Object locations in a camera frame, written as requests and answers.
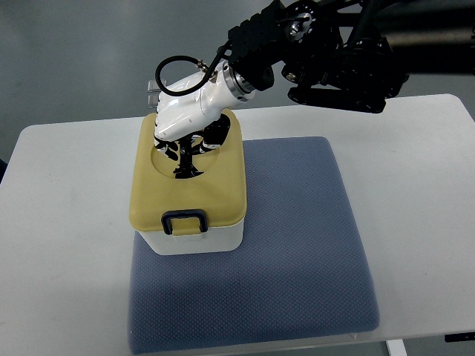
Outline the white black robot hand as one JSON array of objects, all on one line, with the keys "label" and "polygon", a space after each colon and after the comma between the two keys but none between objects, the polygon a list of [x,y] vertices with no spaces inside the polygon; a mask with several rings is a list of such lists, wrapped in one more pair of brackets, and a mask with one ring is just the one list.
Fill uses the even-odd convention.
[{"label": "white black robot hand", "polygon": [[201,143],[192,149],[194,155],[219,148],[226,140],[229,129],[220,119],[221,112],[248,102],[255,89],[224,60],[217,64],[212,77],[198,89],[208,68],[197,62],[199,72],[187,76],[167,88],[170,91],[192,92],[183,96],[159,95],[154,129],[154,147],[174,161],[178,160],[177,141],[189,134],[201,136]]}]

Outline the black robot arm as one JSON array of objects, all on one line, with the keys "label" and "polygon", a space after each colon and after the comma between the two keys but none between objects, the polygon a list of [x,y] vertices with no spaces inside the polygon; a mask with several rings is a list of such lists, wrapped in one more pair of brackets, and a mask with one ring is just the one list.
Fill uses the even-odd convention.
[{"label": "black robot arm", "polygon": [[411,74],[474,72],[472,1],[272,2],[233,27],[221,51],[243,87],[273,86],[283,62],[301,105],[381,113]]}]

